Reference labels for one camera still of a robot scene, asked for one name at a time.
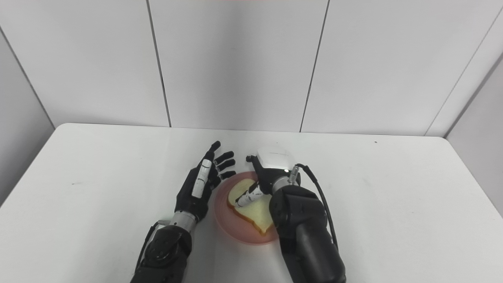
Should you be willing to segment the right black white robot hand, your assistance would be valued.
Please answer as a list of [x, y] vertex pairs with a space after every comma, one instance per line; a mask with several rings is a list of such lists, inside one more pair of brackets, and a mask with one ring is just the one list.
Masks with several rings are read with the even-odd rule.
[[288, 151], [280, 147], [261, 147], [255, 155], [246, 156], [253, 165], [257, 181], [241, 195], [231, 198], [236, 208], [248, 206], [265, 195], [273, 195], [287, 185], [301, 185], [299, 167], [295, 165]]

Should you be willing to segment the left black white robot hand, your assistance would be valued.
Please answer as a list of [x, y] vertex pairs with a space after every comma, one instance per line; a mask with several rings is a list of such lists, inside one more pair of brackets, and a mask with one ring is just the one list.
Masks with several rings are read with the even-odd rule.
[[236, 164], [234, 152], [228, 151], [215, 156], [220, 147], [219, 140], [212, 143], [201, 161], [190, 170], [176, 196], [175, 213], [191, 214], [196, 222], [203, 220], [209, 211], [208, 201], [213, 190], [221, 182], [237, 174], [228, 170]]

